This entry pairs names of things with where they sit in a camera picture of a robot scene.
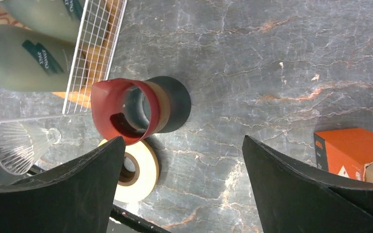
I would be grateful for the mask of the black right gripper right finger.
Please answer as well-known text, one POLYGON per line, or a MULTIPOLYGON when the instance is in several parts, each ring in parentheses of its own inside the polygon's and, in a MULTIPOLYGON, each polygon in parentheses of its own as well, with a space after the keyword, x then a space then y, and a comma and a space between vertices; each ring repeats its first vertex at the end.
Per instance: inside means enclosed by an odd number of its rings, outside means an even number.
POLYGON ((245 136, 242 153, 266 233, 373 233, 373 183, 310 166, 245 136))

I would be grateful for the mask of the clear glass dripper cone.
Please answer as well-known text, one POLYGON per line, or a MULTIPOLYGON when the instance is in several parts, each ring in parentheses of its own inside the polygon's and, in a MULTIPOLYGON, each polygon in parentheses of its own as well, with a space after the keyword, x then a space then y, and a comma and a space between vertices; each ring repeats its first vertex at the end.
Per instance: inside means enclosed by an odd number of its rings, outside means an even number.
POLYGON ((0 123, 0 167, 12 175, 26 174, 60 140, 57 128, 46 129, 25 122, 0 123))

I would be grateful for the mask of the wooden ring dripper holder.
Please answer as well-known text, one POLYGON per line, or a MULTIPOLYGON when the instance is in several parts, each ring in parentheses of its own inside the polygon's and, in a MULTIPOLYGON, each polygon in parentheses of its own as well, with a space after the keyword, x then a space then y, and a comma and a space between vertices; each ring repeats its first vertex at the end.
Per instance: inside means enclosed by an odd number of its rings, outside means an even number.
POLYGON ((122 166, 114 200, 134 203, 145 199, 159 179, 159 162, 149 144, 142 140, 125 149, 124 160, 134 165, 131 171, 122 166))

